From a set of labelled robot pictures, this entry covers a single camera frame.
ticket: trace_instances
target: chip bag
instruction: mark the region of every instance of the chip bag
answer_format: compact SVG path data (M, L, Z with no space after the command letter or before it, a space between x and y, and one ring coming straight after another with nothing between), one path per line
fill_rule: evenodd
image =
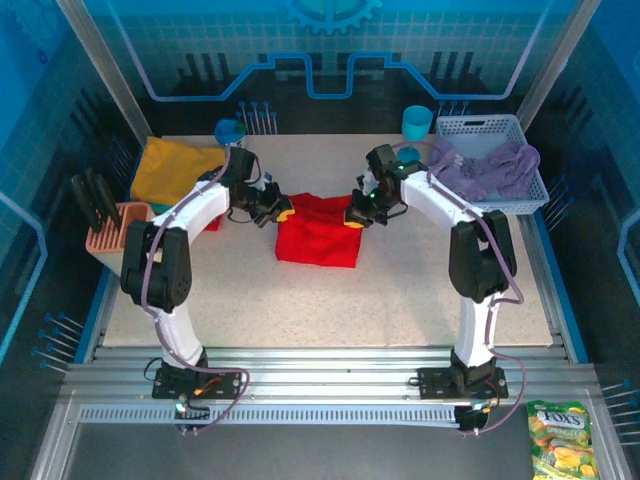
M534 480L599 480L589 414L578 402L527 404Z

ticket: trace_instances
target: black mounting bracket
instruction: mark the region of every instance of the black mounting bracket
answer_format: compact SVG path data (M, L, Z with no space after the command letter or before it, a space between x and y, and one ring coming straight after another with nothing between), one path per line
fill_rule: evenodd
M507 398L509 390L504 370L495 366L495 357L478 367L467 367L451 351L446 368L419 368L409 385L418 387L421 400L491 400Z
M198 367L206 368L208 364L206 352L203 350ZM213 388L198 395L198 400L235 400L242 388L239 373L200 373L187 368L174 367L162 362L153 382L151 397L162 400L177 400L181 395L193 398L193 392L203 388L215 378L220 378Z

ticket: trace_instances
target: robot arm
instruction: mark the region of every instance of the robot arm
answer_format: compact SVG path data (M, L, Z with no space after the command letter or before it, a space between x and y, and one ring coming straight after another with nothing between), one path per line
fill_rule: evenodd
M369 168L364 176L358 178L360 189L353 191L346 222L364 227L374 222L386 225L389 218L398 215L389 214L391 209L401 204L405 206L404 211L408 207L418 209L449 237L449 277L461 296L460 333L451 353L451 379L461 395L469 394L483 386L495 373L495 357L490 351L495 321L488 335L486 332L489 309L494 309L495 317L495 300L501 298L509 287L493 250L489 246L482 247L487 238L469 212L482 217L488 224L510 273L515 275L516 261L507 219L499 211L483 215L437 179L427 181L423 165L399 162L389 145L372 150L367 161ZM464 208L436 188L450 193Z
M193 331L185 303L191 289L189 245L213 219L230 207L248 212L260 228L292 210L291 203L268 174L247 183L256 161L252 152L231 148L229 166L219 183L203 191L217 170L205 173L189 194L198 192L194 200L181 209L173 207L151 222L133 222L127 230L120 284L134 303L140 305L151 243L160 226L167 218L172 218L153 259L147 303L154 310L173 352L189 365L207 366L206 353ZM184 368L168 352L165 352L164 362L177 369Z

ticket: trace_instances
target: purple towel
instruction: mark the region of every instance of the purple towel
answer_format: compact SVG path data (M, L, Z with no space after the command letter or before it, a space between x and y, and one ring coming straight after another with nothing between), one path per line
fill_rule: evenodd
M507 142L488 158L464 158L446 138L436 141L429 169L447 188L469 202L480 202L497 190L505 198L524 198L531 187L540 154L530 145Z

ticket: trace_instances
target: blue cup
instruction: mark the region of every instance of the blue cup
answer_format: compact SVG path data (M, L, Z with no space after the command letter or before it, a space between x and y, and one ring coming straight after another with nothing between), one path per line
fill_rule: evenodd
M402 135L409 142L419 142L429 133L433 113L422 105L411 105L402 114ZM420 161L420 152L413 147L401 148L398 160L402 163Z
M433 113L422 105L411 105L402 114L402 135L410 142L419 142L429 133Z

